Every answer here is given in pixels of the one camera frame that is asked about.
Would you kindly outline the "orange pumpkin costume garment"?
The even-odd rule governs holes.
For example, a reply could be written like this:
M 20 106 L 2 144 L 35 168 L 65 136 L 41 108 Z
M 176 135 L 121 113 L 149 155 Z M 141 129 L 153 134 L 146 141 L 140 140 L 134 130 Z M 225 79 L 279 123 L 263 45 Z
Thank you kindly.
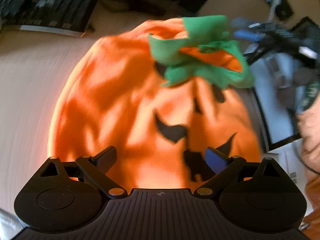
M 199 187 L 213 176 L 208 147 L 259 162 L 237 93 L 254 77 L 228 26 L 223 15 L 172 18 L 97 40 L 56 103 L 48 155 L 74 161 L 114 146 L 107 175 L 127 191 Z

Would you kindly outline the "glass-sided computer case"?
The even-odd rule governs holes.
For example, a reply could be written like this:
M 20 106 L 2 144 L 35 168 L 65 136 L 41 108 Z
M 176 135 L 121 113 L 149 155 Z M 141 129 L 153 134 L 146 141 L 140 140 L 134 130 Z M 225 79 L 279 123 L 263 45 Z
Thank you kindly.
M 256 47 L 252 42 L 245 52 Z M 270 52 L 249 66 L 255 77 L 250 95 L 259 138 L 263 149 L 270 152 L 300 138 L 296 114 L 303 109 L 307 86 L 319 84 L 319 67 L 304 67 L 298 59 L 278 52 Z

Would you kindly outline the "black computer keyboard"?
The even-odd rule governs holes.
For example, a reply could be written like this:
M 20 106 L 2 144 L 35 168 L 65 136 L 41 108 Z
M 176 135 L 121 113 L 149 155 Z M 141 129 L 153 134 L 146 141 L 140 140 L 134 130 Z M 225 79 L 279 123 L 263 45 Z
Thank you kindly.
M 81 37 L 99 0 L 1 0 L 1 28 Z

